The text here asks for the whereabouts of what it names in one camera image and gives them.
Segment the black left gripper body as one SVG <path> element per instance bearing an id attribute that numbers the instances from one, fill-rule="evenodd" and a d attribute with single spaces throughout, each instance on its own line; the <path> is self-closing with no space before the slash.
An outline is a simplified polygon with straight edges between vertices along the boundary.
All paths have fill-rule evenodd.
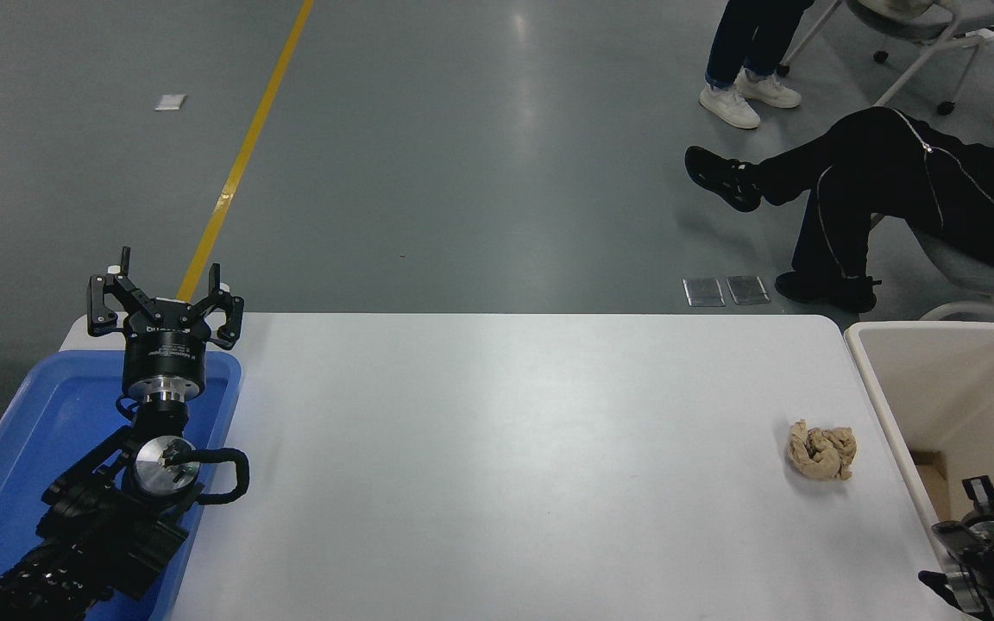
<path id="1" fill-rule="evenodd" d="M 179 392 L 202 392 L 208 325 L 181 300 L 162 299 L 155 306 L 126 308 L 123 391 L 158 392 L 166 377 Z"/>

